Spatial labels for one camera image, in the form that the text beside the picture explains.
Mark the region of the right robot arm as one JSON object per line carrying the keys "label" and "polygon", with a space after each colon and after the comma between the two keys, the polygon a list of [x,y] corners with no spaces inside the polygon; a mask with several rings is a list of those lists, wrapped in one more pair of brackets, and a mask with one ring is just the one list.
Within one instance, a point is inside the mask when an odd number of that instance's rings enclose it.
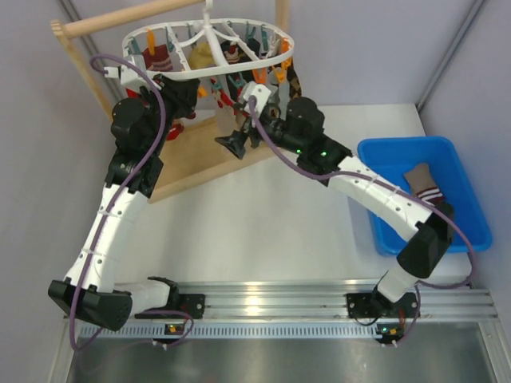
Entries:
{"label": "right robot arm", "polygon": [[243,127],[215,139],[242,159],[245,144],[265,142],[277,155],[296,154],[291,169],[333,188],[363,205],[391,226],[406,245],[396,263],[378,281],[355,320],[388,317],[402,306],[402,297],[417,282],[429,278],[454,239],[454,209],[414,199],[368,168],[352,151],[328,137],[324,115],[310,98],[292,100],[285,113],[255,97],[245,103],[248,117]]}

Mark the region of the grey blue sock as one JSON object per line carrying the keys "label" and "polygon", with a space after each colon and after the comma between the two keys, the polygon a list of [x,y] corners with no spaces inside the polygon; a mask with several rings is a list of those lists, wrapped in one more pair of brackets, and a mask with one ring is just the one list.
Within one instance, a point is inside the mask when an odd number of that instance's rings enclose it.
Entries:
{"label": "grey blue sock", "polygon": [[285,77],[284,82],[280,84],[272,70],[267,75],[267,87],[272,90],[273,101],[279,106],[280,111],[284,112],[290,101],[290,84],[287,78]]}

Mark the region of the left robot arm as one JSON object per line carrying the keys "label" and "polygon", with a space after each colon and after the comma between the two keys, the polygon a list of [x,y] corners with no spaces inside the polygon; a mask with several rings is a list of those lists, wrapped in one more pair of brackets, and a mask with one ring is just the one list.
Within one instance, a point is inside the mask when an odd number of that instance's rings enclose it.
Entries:
{"label": "left robot arm", "polygon": [[53,280],[49,297],[70,318],[119,330],[129,318],[155,309],[171,317],[180,309],[178,285],[163,277],[118,284],[124,246],[141,210],[148,204],[163,168],[160,153],[172,123],[190,116],[197,102],[198,80],[153,78],[138,98],[125,98],[112,111],[116,151],[111,159],[101,203],[83,248],[62,280]]}

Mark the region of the red reindeer sock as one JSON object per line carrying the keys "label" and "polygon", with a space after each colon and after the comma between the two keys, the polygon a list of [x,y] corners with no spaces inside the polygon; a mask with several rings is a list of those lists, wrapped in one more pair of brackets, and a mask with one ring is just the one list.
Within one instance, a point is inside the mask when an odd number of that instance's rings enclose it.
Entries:
{"label": "red reindeer sock", "polygon": [[217,77],[210,77],[212,96],[216,102],[216,123],[222,136],[227,136],[236,129],[235,113],[232,108],[232,100],[225,93],[222,82]]}
{"label": "red reindeer sock", "polygon": [[[228,92],[229,96],[234,104],[238,102],[238,96],[240,94],[240,90],[243,88],[243,85],[240,83],[240,76],[236,74],[230,74],[226,76],[226,82],[228,84]],[[234,110],[236,125],[240,128],[247,118],[247,114],[245,112],[241,112],[235,107],[232,107]]]}

